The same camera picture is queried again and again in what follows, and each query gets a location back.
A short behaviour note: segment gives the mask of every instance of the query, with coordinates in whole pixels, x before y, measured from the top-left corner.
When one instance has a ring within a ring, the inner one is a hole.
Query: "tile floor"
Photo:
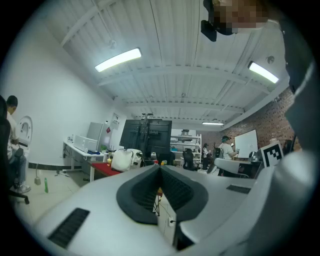
[[[70,197],[79,188],[88,183],[88,181],[83,181],[83,178],[89,178],[89,175],[83,172],[68,172],[67,175],[70,177],[55,176],[56,174],[54,170],[38,170],[41,185],[36,185],[36,170],[29,168],[26,173],[26,183],[31,187],[31,190],[25,195],[29,197],[30,204],[25,204],[23,198],[11,197],[16,214],[30,226],[50,208]],[[45,178],[47,178],[49,193],[45,193]],[[173,217],[176,220],[176,213],[170,206],[166,196],[163,195],[160,201],[158,227],[167,241],[172,244],[175,222],[173,227],[169,226],[169,217]]]
[[[89,175],[83,172],[68,172],[67,175],[70,177],[60,174],[55,176],[56,174],[54,170],[38,170],[41,185],[36,185],[36,170],[27,169],[26,183],[31,190],[25,195],[29,197],[30,204],[25,204],[23,198],[11,197],[15,212],[29,225],[32,226],[46,211],[88,183],[88,181],[83,181],[83,178],[89,178]],[[45,192],[45,178],[49,193]]]

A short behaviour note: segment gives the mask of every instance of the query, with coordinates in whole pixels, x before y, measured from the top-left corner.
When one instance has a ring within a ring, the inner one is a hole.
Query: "black vent grille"
[[[62,248],[66,248],[90,212],[76,208],[48,237],[49,240]]]
[[[244,186],[237,186],[237,185],[230,185],[226,188],[227,190],[243,193],[243,194],[249,194],[251,188],[250,187],[244,187]]]

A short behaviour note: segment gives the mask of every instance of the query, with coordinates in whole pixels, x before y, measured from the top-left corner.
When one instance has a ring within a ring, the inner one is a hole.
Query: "toilet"
[[[17,124],[19,128],[19,144],[20,147],[24,146],[26,149],[29,149],[31,138],[32,138],[32,120],[31,117],[26,115],[21,118]]]
[[[26,168],[29,166],[30,144],[32,139],[32,120],[26,115],[16,124],[16,129],[19,137],[19,145],[12,145],[17,150],[19,147],[23,149],[23,155],[26,158]]]

